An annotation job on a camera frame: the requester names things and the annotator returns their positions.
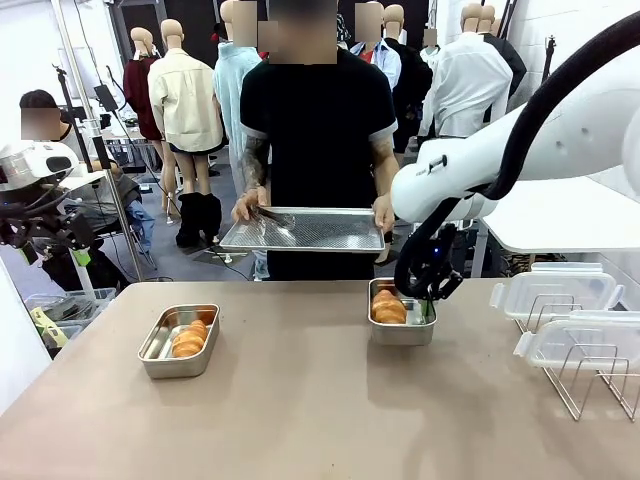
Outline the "person's right hand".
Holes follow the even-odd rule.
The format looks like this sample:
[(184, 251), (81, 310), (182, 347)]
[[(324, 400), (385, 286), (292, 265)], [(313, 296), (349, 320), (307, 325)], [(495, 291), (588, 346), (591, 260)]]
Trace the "person's right hand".
[(236, 201), (231, 212), (232, 219), (234, 222), (248, 220), (253, 207), (267, 207), (269, 205), (268, 192), (265, 187), (250, 188)]

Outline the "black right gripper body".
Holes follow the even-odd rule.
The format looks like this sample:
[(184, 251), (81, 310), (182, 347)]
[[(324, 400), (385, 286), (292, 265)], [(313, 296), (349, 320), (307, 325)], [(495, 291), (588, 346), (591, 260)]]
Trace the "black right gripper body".
[(457, 228), (445, 224), (434, 238), (427, 242), (426, 249), (410, 264), (410, 272), (415, 278), (411, 296), (421, 300), (446, 300), (463, 282), (463, 276), (453, 269), (451, 249)]

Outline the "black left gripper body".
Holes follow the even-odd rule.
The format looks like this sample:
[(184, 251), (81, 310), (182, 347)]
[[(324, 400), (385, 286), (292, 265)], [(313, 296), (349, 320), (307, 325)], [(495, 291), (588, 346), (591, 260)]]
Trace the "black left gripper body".
[(16, 249), (25, 247), (34, 238), (52, 239), (72, 250), (90, 247), (94, 231), (83, 215), (62, 214), (58, 201), (28, 210), (24, 204), (1, 206), (1, 244)]

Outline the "person's left hand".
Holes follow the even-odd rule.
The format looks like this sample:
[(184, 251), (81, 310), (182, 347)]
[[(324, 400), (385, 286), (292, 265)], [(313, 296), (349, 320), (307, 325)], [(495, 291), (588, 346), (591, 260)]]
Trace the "person's left hand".
[(376, 226), (387, 233), (393, 229), (395, 214), (389, 194), (379, 196), (372, 206)]

